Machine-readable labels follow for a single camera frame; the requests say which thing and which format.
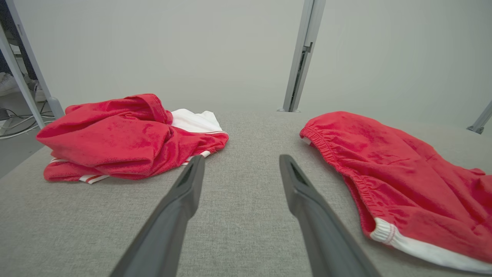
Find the red cloth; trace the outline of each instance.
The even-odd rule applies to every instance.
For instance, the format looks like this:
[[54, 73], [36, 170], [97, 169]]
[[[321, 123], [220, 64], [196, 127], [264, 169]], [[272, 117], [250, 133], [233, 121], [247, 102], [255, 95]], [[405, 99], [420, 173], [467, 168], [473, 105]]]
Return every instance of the red cloth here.
[[214, 153], [229, 139], [225, 132], [191, 133], [171, 126], [173, 115], [153, 94], [73, 105], [65, 113], [37, 135], [58, 158], [44, 171], [48, 181], [78, 181], [83, 175], [143, 179], [190, 156]]
[[[492, 263], [492, 175], [454, 166], [427, 143], [348, 112], [313, 118], [300, 136], [343, 175], [366, 236], [374, 239], [381, 218], [407, 238]], [[395, 231], [381, 242], [394, 245]]]

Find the floor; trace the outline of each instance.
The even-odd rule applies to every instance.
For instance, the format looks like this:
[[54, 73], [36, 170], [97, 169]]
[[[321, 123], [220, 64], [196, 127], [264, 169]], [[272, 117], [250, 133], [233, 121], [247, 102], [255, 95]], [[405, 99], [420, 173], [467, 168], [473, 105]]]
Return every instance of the floor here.
[[[36, 105], [40, 110], [43, 103], [36, 103]], [[0, 97], [0, 107], [8, 108], [19, 115], [31, 114], [21, 93], [13, 93]], [[50, 111], [50, 107], [47, 103], [43, 111]], [[21, 119], [14, 119], [10, 125], [12, 126], [20, 121]], [[32, 122], [33, 119], [14, 128], [10, 133], [24, 129]], [[38, 132], [39, 129], [34, 129], [14, 138], [0, 139], [0, 178], [43, 147], [43, 145], [36, 140], [36, 134]]]

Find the red and white clothing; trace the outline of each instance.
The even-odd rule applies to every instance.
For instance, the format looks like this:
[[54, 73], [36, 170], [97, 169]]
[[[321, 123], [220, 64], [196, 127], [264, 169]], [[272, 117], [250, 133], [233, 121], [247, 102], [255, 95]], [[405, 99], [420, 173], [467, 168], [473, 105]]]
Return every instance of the red and white clothing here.
[[364, 234], [429, 262], [492, 274], [492, 175], [373, 119], [332, 112], [301, 138], [343, 175]]
[[37, 135], [53, 150], [48, 181], [143, 179], [206, 157], [229, 140], [212, 112], [169, 112], [154, 94], [73, 105], [65, 113]]

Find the red stripe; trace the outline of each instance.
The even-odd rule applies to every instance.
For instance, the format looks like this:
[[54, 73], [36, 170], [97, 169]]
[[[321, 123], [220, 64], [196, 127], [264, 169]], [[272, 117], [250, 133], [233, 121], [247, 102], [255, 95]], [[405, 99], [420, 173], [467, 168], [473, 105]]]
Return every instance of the red stripe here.
[[87, 180], [86, 180], [86, 183], [89, 183], [89, 181], [90, 181], [90, 180], [92, 180], [92, 179], [96, 179], [96, 178], [99, 178], [99, 177], [101, 177], [101, 176], [102, 176], [102, 175], [94, 175], [94, 176], [90, 177], [89, 179], [87, 179]]

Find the white sneaker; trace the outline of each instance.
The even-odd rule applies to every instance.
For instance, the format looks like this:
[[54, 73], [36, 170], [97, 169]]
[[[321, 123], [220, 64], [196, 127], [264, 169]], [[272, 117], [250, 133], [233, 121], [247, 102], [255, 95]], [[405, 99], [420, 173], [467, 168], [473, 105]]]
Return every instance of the white sneaker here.
[[17, 85], [14, 76], [6, 73], [0, 81], [0, 97], [20, 91], [21, 89]]
[[41, 88], [41, 85], [39, 84], [39, 81], [36, 81], [36, 85], [34, 86], [34, 100], [36, 102], [44, 102], [46, 101], [46, 95], [44, 94], [43, 89]]

